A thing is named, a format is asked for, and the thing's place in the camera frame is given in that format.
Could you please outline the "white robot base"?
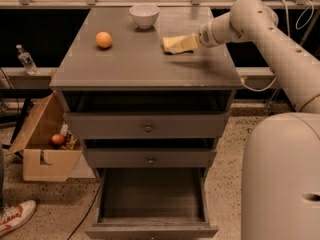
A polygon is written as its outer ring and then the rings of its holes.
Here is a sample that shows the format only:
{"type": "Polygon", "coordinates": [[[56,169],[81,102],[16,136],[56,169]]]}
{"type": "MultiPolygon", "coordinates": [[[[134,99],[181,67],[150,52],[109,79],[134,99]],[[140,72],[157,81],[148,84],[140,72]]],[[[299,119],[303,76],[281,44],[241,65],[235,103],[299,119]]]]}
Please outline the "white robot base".
{"type": "Polygon", "coordinates": [[[320,115],[259,123],[244,152],[241,240],[320,240],[320,115]]]}

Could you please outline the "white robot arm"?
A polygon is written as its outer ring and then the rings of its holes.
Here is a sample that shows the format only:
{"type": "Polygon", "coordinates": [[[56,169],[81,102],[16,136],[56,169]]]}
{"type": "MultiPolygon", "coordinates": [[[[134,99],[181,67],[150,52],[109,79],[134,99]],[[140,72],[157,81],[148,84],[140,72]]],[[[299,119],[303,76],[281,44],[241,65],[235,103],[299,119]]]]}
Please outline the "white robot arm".
{"type": "Polygon", "coordinates": [[[262,0],[236,0],[230,11],[168,47],[172,54],[230,42],[254,43],[298,112],[320,113],[320,61],[277,27],[262,0]]]}

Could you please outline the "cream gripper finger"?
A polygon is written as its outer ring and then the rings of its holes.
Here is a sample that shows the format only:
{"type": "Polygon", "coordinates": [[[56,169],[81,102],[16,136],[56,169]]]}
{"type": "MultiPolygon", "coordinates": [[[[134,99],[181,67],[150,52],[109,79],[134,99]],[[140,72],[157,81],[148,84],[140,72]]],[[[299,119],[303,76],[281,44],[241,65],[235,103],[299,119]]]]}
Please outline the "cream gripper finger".
{"type": "Polygon", "coordinates": [[[183,52],[196,50],[198,47],[199,36],[197,34],[190,34],[176,37],[173,43],[169,46],[169,51],[172,54],[180,54],[183,52]]]}

